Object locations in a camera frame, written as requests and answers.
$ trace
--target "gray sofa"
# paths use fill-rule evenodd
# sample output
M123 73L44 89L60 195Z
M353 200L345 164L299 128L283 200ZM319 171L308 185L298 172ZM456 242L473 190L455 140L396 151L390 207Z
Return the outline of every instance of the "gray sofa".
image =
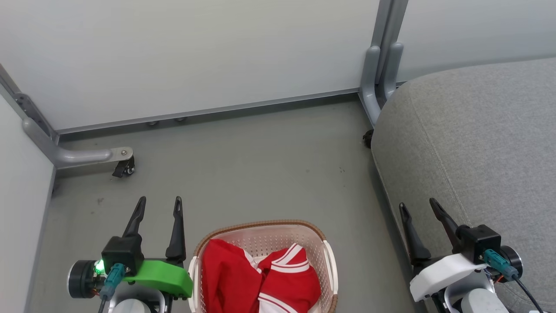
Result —
M556 58L406 82L371 148L400 232L404 202L433 257L451 253L430 197L459 224L487 224L520 254L543 310L556 312ZM515 282L496 290L512 311L534 310Z

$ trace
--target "laundry basket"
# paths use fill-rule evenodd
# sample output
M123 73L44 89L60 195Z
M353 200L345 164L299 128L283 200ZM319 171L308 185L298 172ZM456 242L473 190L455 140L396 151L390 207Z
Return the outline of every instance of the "laundry basket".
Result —
M332 248L320 229L299 220L280 220L248 223L218 229L208 234L195 249L189 264L193 280L193 296L189 307L193 313L206 313L201 286L203 252L209 240L221 239L247 251L259 262L272 252L297 243L307 252L309 263L319 277L321 296L310 313L333 313L338 301L338 271Z

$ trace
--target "white panel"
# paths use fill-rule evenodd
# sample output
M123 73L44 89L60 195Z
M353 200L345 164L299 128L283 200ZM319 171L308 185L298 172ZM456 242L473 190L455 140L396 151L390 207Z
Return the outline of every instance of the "white panel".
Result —
M0 134L1 311L23 312L53 165L23 132L21 118L2 96Z
M0 62L59 129L359 87L379 0L17 0Z
M398 81L469 65L556 56L554 0L409 0Z

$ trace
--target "caster wheel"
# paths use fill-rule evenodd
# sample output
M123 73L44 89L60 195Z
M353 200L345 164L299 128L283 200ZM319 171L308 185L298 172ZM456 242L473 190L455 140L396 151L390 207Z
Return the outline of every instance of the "caster wheel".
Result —
M371 129L369 131L367 131L365 133L365 135L363 135L363 143L365 144L365 147L371 149L371 139L373 138L373 133L375 132L374 129Z
M122 178L124 176L130 176L133 172L135 172L135 156L131 156L129 160L118 162L112 176Z

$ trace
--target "floor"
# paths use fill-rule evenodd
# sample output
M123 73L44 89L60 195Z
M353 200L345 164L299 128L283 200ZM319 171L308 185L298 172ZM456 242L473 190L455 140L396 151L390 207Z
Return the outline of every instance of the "floor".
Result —
M370 150L370 128L354 95L248 109L154 127L62 138L68 149L133 147L136 172L58 178L48 211L31 312L96 312L71 299L66 276L120 235L140 196L145 257L162 257L175 197L184 202L188 264L209 232L267 219L304 219L327 236L339 271L337 312L415 312L409 264ZM173 312L189 312L186 301Z

